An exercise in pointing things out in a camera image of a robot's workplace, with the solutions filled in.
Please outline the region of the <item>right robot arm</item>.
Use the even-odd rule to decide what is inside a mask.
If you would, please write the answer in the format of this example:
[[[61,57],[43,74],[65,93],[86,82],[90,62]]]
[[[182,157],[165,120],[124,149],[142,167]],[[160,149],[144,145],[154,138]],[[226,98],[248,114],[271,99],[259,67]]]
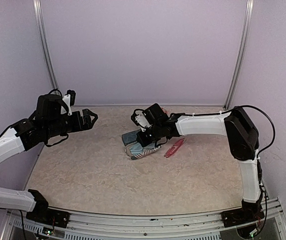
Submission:
[[[238,217],[249,222],[258,213],[262,198],[261,176],[258,167],[259,132],[245,110],[239,106],[217,113],[167,115],[157,104],[134,110],[131,120],[141,128],[136,140],[142,147],[159,140],[189,135],[226,136],[231,155],[238,161],[243,184],[243,204]]]

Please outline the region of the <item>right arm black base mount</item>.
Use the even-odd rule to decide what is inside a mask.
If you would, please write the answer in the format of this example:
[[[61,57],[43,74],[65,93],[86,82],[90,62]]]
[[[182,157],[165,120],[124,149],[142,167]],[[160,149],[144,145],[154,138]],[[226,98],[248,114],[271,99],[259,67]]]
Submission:
[[[263,212],[261,200],[256,202],[242,200],[242,206],[240,208],[223,211],[221,217],[224,227],[228,228],[263,219],[265,214]]]

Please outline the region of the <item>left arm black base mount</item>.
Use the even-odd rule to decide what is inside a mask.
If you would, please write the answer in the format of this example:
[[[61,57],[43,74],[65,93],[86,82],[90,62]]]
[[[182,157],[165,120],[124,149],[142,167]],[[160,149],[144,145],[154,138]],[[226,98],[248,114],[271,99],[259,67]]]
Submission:
[[[32,194],[36,204],[32,211],[26,213],[26,219],[53,227],[67,228],[69,212],[49,208],[48,201],[37,190],[29,189],[28,192]]]

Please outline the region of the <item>american flag glasses case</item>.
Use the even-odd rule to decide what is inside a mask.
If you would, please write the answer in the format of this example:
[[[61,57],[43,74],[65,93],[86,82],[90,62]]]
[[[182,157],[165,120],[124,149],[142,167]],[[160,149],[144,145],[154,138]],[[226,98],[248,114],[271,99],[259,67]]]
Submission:
[[[131,143],[125,147],[125,153],[130,157],[131,160],[141,159],[141,158],[146,157],[150,154],[153,154],[154,152],[158,151],[161,148],[160,146],[155,147],[154,144],[152,143],[146,147],[143,147],[144,148],[143,153],[137,154],[137,155],[132,155],[129,151],[129,147],[132,146],[133,144],[134,143]]]

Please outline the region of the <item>pink sunglasses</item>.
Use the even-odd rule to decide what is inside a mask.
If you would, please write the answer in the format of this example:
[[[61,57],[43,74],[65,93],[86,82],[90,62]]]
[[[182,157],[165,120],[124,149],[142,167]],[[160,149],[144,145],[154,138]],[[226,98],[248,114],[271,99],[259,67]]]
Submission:
[[[176,141],[164,154],[165,158],[169,158],[172,155],[174,155],[178,149],[186,142],[185,138],[182,138],[178,141]]]

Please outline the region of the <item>blue-green leather glasses case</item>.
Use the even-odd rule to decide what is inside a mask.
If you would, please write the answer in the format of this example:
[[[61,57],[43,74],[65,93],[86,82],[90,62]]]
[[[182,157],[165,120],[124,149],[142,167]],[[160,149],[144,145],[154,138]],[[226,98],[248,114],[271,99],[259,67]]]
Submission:
[[[140,132],[140,130],[135,130],[135,131],[124,133],[121,136],[124,146],[127,146],[129,144],[136,142],[138,132]]]

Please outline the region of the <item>blue cleaning cloth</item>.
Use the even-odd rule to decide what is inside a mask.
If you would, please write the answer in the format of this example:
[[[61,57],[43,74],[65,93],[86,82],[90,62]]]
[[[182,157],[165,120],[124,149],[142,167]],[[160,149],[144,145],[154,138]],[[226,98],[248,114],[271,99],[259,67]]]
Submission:
[[[144,148],[139,142],[136,142],[132,146],[129,147],[129,151],[132,155],[138,155],[138,154],[143,153]]]

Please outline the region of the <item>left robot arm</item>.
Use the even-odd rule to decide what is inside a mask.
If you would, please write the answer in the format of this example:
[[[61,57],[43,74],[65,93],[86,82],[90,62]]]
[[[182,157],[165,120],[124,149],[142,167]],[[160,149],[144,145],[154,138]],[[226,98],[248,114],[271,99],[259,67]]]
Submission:
[[[72,111],[76,93],[68,90],[67,94],[40,95],[35,111],[29,118],[24,118],[8,126],[0,134],[0,163],[8,158],[29,151],[40,143],[46,147],[52,137],[68,139],[70,133],[87,131],[93,128],[98,115],[85,108]],[[46,223],[53,217],[47,200],[37,190],[11,190],[0,187],[0,209],[12,209],[33,213]]]

